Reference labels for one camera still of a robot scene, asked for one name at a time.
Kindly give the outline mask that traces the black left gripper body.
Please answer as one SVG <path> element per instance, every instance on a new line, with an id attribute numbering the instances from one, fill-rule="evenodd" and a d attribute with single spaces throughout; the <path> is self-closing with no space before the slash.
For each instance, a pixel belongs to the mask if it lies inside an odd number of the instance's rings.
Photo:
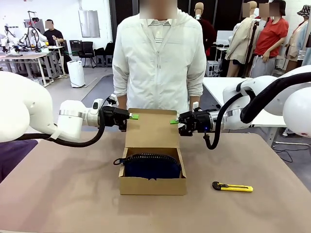
<path id="1" fill-rule="evenodd" d="M 99 126 L 125 127 L 130 114 L 127 110 L 112 106 L 103 106 L 99 110 Z"/>

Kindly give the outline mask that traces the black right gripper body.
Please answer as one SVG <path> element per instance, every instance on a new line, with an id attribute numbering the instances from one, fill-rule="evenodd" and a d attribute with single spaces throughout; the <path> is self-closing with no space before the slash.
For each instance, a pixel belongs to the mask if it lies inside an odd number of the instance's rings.
<path id="1" fill-rule="evenodd" d="M 181 129 L 185 132 L 210 132 L 210 114 L 207 111 L 185 112 L 179 115 L 179 123 L 184 124 Z"/>

